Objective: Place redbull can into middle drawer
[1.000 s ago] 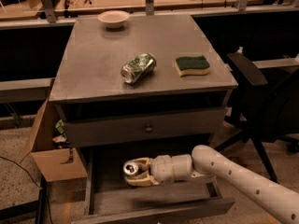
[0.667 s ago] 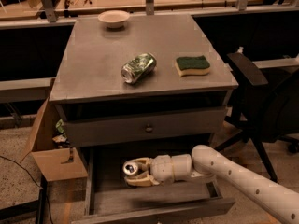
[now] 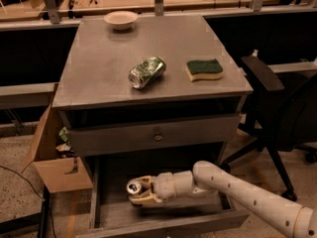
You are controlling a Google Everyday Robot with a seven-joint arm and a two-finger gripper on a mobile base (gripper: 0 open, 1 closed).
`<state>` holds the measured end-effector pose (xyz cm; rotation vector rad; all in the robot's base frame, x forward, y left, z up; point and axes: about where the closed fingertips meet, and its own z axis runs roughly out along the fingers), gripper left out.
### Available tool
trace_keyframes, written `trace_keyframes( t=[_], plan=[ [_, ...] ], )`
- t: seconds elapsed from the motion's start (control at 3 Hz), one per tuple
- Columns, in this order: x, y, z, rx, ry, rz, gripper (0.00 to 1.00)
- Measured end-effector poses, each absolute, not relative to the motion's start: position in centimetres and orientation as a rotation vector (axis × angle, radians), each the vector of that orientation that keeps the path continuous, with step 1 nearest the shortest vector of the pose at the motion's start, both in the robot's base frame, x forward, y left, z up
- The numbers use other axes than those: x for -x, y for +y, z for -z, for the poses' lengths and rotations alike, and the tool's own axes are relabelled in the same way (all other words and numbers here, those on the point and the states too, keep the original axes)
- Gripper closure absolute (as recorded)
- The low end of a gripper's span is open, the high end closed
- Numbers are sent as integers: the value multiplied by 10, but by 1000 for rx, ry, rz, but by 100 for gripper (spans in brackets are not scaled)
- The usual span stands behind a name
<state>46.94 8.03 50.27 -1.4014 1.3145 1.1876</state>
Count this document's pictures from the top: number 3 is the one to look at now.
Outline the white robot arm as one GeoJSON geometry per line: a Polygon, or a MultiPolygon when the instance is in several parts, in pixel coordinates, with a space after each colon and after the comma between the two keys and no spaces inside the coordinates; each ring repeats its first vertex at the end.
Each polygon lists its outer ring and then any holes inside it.
{"type": "Polygon", "coordinates": [[[131,203],[140,206],[181,197],[199,198],[218,190],[286,238],[317,238],[317,208],[305,207],[236,178],[206,161],[195,163],[190,171],[133,178],[127,182],[126,190],[131,203]]]}

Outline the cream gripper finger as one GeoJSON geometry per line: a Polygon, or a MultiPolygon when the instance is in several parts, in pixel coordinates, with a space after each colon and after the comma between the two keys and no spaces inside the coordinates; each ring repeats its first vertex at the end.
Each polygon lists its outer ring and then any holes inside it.
{"type": "Polygon", "coordinates": [[[137,206],[148,206],[156,204],[158,202],[158,197],[153,193],[130,195],[129,199],[133,205],[137,206]]]}
{"type": "Polygon", "coordinates": [[[139,178],[135,178],[137,182],[148,184],[148,183],[154,183],[156,178],[154,176],[143,176],[139,178]]]}

